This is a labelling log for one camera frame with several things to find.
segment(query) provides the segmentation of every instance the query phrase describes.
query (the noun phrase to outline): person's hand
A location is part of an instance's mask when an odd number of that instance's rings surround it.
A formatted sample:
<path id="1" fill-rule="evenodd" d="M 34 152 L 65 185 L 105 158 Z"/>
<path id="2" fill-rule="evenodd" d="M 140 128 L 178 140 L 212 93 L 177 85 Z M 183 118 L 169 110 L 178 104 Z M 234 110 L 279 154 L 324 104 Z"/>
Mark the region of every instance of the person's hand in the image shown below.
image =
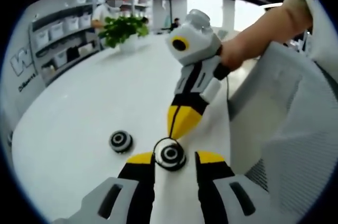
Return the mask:
<path id="1" fill-rule="evenodd" d="M 240 68 L 244 62 L 244 45 L 236 38 L 222 43 L 221 62 L 231 71 Z"/>

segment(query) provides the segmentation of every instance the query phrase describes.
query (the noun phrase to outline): window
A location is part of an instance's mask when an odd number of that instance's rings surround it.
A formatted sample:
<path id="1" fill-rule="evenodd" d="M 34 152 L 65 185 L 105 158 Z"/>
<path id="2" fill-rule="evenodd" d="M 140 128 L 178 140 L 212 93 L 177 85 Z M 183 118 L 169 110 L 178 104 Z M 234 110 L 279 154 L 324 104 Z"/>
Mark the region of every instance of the window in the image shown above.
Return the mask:
<path id="1" fill-rule="evenodd" d="M 265 9 L 242 0 L 234 1 L 234 30 L 243 31 L 247 27 L 254 24 L 262 15 Z"/>
<path id="2" fill-rule="evenodd" d="M 212 27 L 223 26 L 223 0 L 187 0 L 187 13 L 192 9 L 207 14 Z"/>

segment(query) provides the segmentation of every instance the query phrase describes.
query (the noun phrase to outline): person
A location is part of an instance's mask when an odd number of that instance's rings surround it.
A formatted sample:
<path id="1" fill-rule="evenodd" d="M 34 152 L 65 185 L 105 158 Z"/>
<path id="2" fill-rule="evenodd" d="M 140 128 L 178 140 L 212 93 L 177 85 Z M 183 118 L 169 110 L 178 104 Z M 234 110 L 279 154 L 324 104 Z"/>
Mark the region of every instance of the person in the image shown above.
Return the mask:
<path id="1" fill-rule="evenodd" d="M 174 22 L 170 26 L 170 31 L 173 31 L 175 28 L 177 28 L 179 26 L 180 26 L 180 19 L 179 18 L 175 18 Z"/>
<path id="2" fill-rule="evenodd" d="M 329 40 L 333 47 L 337 46 L 333 40 L 335 32 L 318 0 L 284 0 L 282 6 L 269 10 L 252 26 L 223 43 L 222 63 L 234 71 L 245 60 L 263 54 L 271 41 L 284 43 L 311 27 L 313 47 L 317 49 L 309 57 L 337 81 L 338 56 L 324 46 Z"/>
<path id="3" fill-rule="evenodd" d="M 91 26 L 101 31 L 106 25 L 105 19 L 107 17 L 116 17 L 116 13 L 120 11 L 122 3 L 123 0 L 105 0 L 103 4 L 95 8 L 91 19 Z"/>

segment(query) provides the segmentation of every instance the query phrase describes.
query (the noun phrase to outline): black and white marker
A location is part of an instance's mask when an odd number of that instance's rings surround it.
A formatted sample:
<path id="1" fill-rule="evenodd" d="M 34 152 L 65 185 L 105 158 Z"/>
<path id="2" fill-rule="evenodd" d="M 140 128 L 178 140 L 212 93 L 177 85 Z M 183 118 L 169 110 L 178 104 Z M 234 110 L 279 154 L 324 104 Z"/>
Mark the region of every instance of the black and white marker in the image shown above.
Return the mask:
<path id="1" fill-rule="evenodd" d="M 168 171 L 180 170 L 186 163 L 184 149 L 172 138 L 164 138 L 157 142 L 153 154 L 155 162 Z"/>
<path id="2" fill-rule="evenodd" d="M 109 145 L 116 153 L 126 153 L 133 145 L 133 138 L 126 131 L 118 130 L 111 135 Z"/>

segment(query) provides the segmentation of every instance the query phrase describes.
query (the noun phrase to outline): white wall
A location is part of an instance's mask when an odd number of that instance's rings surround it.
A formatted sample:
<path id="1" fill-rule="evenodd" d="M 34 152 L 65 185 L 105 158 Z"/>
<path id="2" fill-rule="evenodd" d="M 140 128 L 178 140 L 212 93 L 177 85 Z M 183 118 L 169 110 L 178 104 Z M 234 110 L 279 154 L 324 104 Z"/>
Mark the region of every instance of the white wall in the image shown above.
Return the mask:
<path id="1" fill-rule="evenodd" d="M 76 0 L 40 0 L 30 5 L 18 20 L 8 44 L 1 75 L 1 107 L 7 126 L 14 129 L 23 113 L 27 110 L 34 99 L 44 90 L 45 85 L 42 78 L 36 75 L 34 65 L 28 62 L 26 65 L 18 63 L 23 69 L 18 76 L 11 66 L 11 60 L 15 60 L 21 48 L 26 48 L 28 58 L 30 56 L 29 47 L 29 25 L 34 17 L 48 15 L 65 8 L 65 3 L 72 5 Z M 19 86 L 27 81 L 31 76 L 34 77 L 28 85 L 20 92 Z"/>
<path id="2" fill-rule="evenodd" d="M 172 0 L 173 18 L 185 19 L 187 14 L 187 0 Z M 162 0 L 154 0 L 154 28 L 164 27 L 166 16 L 170 15 L 169 1 L 166 9 L 162 8 Z M 234 27 L 234 0 L 223 0 L 223 29 L 232 31 Z"/>

